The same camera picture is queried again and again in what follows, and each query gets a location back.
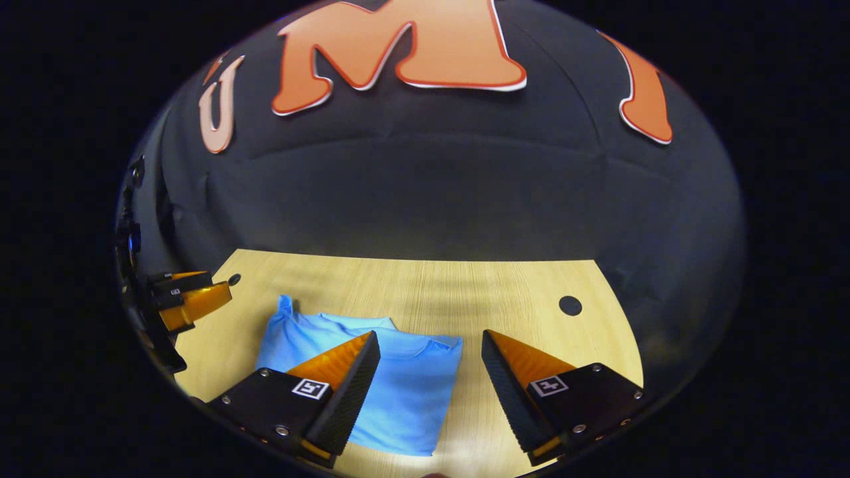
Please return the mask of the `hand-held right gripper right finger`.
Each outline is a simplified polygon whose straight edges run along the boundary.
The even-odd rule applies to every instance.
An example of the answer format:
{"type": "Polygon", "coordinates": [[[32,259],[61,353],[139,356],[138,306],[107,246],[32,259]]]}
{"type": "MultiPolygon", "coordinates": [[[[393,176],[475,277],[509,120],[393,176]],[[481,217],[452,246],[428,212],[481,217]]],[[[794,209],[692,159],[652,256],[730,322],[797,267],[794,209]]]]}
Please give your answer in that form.
{"type": "Polygon", "coordinates": [[[574,366],[491,329],[481,359],[531,465],[586,453],[649,406],[643,387],[604,363],[574,366]]]}

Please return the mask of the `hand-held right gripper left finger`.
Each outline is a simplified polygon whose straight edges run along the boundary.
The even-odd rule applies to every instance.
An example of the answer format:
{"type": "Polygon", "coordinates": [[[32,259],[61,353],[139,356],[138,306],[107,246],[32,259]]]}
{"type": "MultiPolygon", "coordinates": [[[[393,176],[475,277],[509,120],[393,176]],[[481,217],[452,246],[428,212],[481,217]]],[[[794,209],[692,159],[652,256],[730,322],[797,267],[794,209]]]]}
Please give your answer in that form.
{"type": "Polygon", "coordinates": [[[286,372],[260,367],[207,408],[274,453],[331,469],[348,444],[380,359],[379,336],[368,331],[286,372]]]}

